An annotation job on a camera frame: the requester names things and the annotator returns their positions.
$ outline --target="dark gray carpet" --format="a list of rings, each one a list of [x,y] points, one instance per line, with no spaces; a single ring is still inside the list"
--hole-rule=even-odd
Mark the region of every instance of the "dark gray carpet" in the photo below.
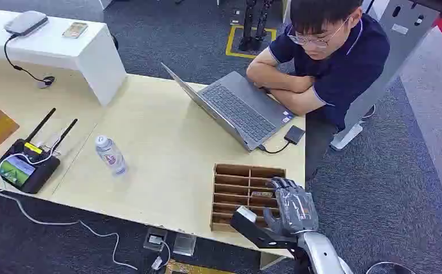
[[[171,0],[115,2],[103,15],[96,0],[0,0],[0,9],[38,10],[61,17],[101,21],[120,43],[130,73],[168,78],[163,61],[187,81],[210,83],[249,60],[224,55],[228,12],[242,1]],[[271,17],[268,27],[280,18]],[[375,261],[401,262],[416,273],[442,273],[442,187],[399,81],[376,115],[344,151],[331,151],[310,184],[321,231],[355,273]],[[82,219],[100,233],[119,232],[118,260],[143,269],[152,253],[142,248],[146,227],[74,208],[21,198],[42,220]],[[171,233],[168,242],[174,241]],[[44,227],[0,198],[0,273],[134,273],[111,262],[115,240],[83,227]],[[195,256],[175,259],[235,273],[259,273],[258,252],[198,239]],[[291,273],[286,260],[263,273]]]

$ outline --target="sticker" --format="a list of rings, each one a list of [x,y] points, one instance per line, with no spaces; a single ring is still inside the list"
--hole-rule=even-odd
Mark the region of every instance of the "sticker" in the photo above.
[[[116,162],[116,157],[115,155],[105,154],[103,156],[103,161],[107,163],[109,166],[112,166]]]
[[[27,147],[30,150],[36,152],[37,154],[41,154],[41,152],[43,152],[42,150],[40,150],[39,148],[35,147],[34,145],[32,145],[30,143],[25,143],[25,147]]]
[[[0,174],[16,187],[21,187],[34,171],[33,166],[16,156],[11,156],[2,163]]]
[[[401,25],[398,25],[398,24],[394,24],[394,25],[392,25],[392,28],[391,28],[393,31],[397,31],[398,33],[400,33],[400,34],[404,34],[404,35],[406,35],[406,33],[408,33],[408,28],[407,27],[403,27],[403,26],[401,26]]]
[[[162,259],[159,256],[157,256],[151,267],[155,270],[159,270],[160,264],[162,264]]]
[[[253,191],[251,193],[251,197],[265,197],[265,198],[271,198],[273,197],[273,193],[271,192],[259,192],[259,191]]]

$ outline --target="power outlet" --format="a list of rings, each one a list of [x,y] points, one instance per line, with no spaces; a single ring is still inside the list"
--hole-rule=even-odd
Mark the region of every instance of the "power outlet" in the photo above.
[[[164,245],[160,242],[161,239],[166,241],[167,230],[154,227],[149,228],[144,240],[144,248],[158,252],[162,251]]]

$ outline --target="water bottle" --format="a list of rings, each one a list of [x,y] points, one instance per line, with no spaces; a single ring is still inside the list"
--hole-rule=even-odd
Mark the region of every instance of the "water bottle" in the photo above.
[[[95,144],[98,156],[112,169],[114,175],[120,175],[127,171],[123,155],[111,139],[99,135],[95,139]]]

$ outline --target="polo collar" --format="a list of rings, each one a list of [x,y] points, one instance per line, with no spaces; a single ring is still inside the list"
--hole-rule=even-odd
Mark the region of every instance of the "polo collar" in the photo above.
[[[364,29],[362,19],[359,20],[359,23],[355,27],[352,28],[351,33],[349,33],[349,37],[346,42],[340,47],[337,52],[345,53],[345,55],[349,55],[351,53],[354,46],[357,44],[360,36],[362,35],[362,31]]]

